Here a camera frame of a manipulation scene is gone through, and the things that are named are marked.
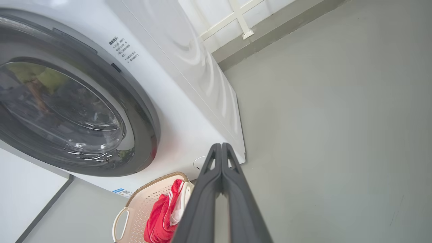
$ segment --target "blue and white sticker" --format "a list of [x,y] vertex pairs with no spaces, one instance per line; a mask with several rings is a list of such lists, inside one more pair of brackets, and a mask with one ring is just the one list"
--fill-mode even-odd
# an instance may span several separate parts
[[130,196],[132,196],[132,193],[130,191],[127,191],[127,190],[125,190],[123,188],[117,189],[117,190],[112,191],[112,192],[113,193],[117,193],[119,195],[122,195],[122,196],[124,196],[126,198],[130,198]]

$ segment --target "door glass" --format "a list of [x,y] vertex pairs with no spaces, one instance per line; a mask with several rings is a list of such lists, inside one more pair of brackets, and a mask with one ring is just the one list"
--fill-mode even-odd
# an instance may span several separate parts
[[0,67],[0,102],[34,131],[78,154],[114,150],[124,135],[120,116],[77,80],[39,64]]

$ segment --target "clothes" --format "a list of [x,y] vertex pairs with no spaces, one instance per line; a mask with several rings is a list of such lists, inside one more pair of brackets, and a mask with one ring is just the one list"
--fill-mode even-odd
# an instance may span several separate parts
[[5,65],[22,83],[39,80],[50,94],[69,80],[69,77],[48,67],[28,62],[12,62]]
[[168,195],[160,195],[153,205],[144,230],[144,240],[149,243],[169,243],[174,236],[186,204],[191,196],[193,184],[175,180]]

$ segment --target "white washing machine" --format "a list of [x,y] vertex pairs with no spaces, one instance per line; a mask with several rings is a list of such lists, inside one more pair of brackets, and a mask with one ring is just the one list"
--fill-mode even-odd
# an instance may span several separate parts
[[0,0],[0,149],[110,191],[245,146],[237,98],[175,0]]

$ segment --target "laundry basket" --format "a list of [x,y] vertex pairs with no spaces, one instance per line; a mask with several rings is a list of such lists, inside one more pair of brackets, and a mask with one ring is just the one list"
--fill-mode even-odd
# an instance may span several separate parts
[[[125,208],[117,215],[112,226],[112,237],[116,243],[146,243],[144,240],[144,229],[153,205],[158,201],[161,194],[168,194],[175,180],[180,179],[189,182],[187,176],[181,172],[174,172],[156,180],[153,180],[144,186],[138,188]],[[120,216],[127,212],[126,224],[120,238],[117,238],[116,229]]]

